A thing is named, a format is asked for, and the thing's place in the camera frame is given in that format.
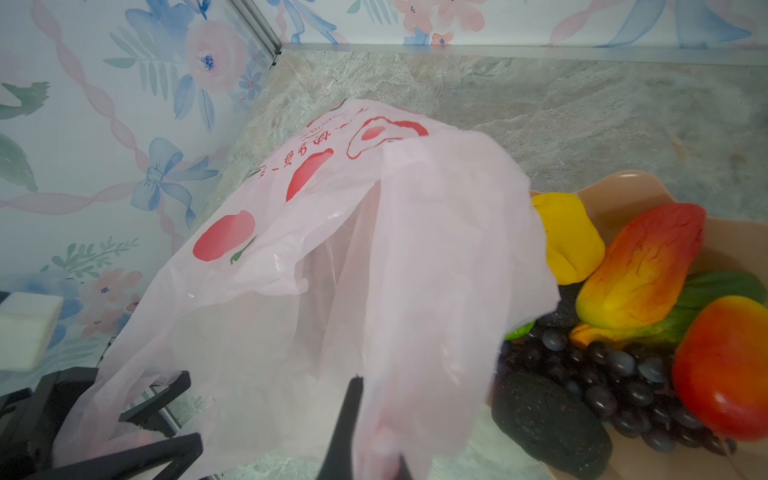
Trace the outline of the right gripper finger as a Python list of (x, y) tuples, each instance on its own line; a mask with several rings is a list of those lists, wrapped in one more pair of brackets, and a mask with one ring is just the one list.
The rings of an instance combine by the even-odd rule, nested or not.
[(410, 479), (414, 393), (402, 376), (354, 377), (347, 388), (320, 479)]

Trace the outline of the pink plastic bag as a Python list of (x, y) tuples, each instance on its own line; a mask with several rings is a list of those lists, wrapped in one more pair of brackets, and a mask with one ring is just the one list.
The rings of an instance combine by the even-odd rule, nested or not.
[(197, 479), (322, 460), (349, 382), (414, 393), (416, 479), (464, 449), (504, 336), (559, 301), (531, 182), (488, 135), (347, 99), (277, 148), (166, 263), (75, 403), (55, 466), (155, 442), (119, 421), (188, 371)]

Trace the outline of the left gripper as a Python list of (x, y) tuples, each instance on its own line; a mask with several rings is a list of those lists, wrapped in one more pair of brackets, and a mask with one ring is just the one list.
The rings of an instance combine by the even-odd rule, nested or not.
[[(166, 439), (75, 464), (50, 469), (53, 442), (77, 399), (90, 388), (97, 370), (72, 367), (43, 376), (33, 389), (1, 397), (1, 477), (3, 479), (180, 479), (203, 453), (197, 433)], [(189, 389), (190, 374), (123, 412), (119, 421), (146, 427), (161, 410)]]

